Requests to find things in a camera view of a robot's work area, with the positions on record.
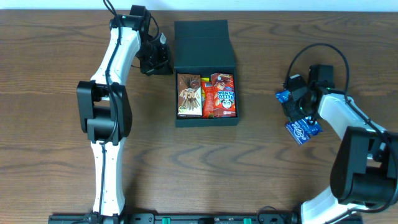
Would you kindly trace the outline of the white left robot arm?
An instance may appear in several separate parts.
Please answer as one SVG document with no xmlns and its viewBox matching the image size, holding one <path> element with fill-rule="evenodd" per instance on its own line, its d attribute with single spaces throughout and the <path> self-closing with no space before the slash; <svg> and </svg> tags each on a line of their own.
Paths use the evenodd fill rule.
<svg viewBox="0 0 398 224">
<path fill-rule="evenodd" d="M 166 36 L 149 33 L 155 21 L 144 7 L 133 5 L 119 14 L 110 1 L 104 5 L 113 15 L 110 40 L 99 69 L 76 88 L 81 130 L 87 135 L 95 157 L 95 202 L 82 223 L 124 223 L 122 187 L 123 149 L 132 128 L 132 111 L 126 81 L 134 58 L 142 74 L 171 75 L 170 47 Z"/>
</svg>

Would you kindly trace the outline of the blue Eclipse gum pack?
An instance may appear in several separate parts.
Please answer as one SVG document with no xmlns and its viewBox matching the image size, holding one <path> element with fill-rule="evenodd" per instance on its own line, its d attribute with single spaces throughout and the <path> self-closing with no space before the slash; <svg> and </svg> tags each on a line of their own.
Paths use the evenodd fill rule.
<svg viewBox="0 0 398 224">
<path fill-rule="evenodd" d="M 298 121 L 295 121 L 293 123 L 287 123 L 285 127 L 298 145 L 303 145 L 310 140 L 309 133 Z"/>
</svg>

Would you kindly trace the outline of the red Hello Panda box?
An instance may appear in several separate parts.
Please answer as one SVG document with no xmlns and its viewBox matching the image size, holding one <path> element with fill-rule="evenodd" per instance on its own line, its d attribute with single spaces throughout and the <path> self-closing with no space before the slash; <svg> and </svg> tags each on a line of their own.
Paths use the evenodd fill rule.
<svg viewBox="0 0 398 224">
<path fill-rule="evenodd" d="M 236 100 L 232 74 L 214 73 L 211 75 L 211 82 L 214 89 L 214 117 L 235 117 Z"/>
</svg>

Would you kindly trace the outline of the blue Oreo cookie pack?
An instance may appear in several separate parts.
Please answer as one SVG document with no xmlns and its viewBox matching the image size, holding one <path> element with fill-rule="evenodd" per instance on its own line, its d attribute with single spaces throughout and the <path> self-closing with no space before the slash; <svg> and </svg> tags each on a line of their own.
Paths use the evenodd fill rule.
<svg viewBox="0 0 398 224">
<path fill-rule="evenodd" d="M 278 99 L 279 103 L 282 105 L 282 103 L 287 101 L 289 92 L 287 90 L 277 92 L 275 94 L 275 97 Z M 316 136 L 319 132 L 322 132 L 321 126 L 318 124 L 317 121 L 312 121 L 311 116 L 307 116 L 303 119 L 298 120 L 299 123 L 301 123 L 304 126 L 304 129 L 309 133 L 310 136 Z"/>
</svg>

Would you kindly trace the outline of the black gift box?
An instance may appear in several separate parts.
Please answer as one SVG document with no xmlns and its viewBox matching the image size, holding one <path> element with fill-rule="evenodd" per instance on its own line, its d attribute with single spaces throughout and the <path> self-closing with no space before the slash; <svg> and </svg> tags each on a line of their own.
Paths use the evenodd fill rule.
<svg viewBox="0 0 398 224">
<path fill-rule="evenodd" d="M 231 74 L 235 102 L 239 103 L 236 57 L 228 21 L 176 21 L 174 27 L 174 74 Z"/>
</svg>

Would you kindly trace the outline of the red snack bag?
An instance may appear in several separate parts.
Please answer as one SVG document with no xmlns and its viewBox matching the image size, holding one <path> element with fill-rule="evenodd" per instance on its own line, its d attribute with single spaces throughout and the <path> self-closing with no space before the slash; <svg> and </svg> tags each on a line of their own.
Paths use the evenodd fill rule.
<svg viewBox="0 0 398 224">
<path fill-rule="evenodd" d="M 212 82 L 201 82 L 202 117 L 214 117 L 214 88 Z"/>
</svg>

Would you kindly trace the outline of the brown Pocky box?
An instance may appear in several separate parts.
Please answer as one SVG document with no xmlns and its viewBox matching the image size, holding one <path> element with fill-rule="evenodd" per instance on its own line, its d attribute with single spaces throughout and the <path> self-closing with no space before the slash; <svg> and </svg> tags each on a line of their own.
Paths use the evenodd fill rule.
<svg viewBox="0 0 398 224">
<path fill-rule="evenodd" d="M 200 75 L 178 73 L 177 91 L 177 116 L 179 118 L 201 117 Z"/>
</svg>

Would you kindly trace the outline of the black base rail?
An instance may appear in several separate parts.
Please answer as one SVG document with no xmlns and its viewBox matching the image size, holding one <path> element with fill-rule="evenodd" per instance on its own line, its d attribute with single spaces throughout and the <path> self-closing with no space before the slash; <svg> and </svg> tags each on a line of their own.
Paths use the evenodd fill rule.
<svg viewBox="0 0 398 224">
<path fill-rule="evenodd" d="M 68 223 L 120 223 L 120 224 L 299 224 L 301 219 L 295 213 L 266 212 L 260 215 L 156 215 L 134 213 L 117 217 L 86 215 L 51 215 L 48 224 Z"/>
</svg>

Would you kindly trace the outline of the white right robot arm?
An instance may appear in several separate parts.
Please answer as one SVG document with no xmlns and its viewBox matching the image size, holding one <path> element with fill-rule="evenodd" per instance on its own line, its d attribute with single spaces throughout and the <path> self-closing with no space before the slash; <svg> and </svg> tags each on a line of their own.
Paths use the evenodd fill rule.
<svg viewBox="0 0 398 224">
<path fill-rule="evenodd" d="M 341 139 L 329 186 L 301 204 L 298 223 L 338 223 L 397 203 L 397 135 L 366 116 L 333 79 L 331 65 L 312 65 L 307 80 L 288 76 L 276 94 L 299 145 L 321 132 L 319 119 Z"/>
</svg>

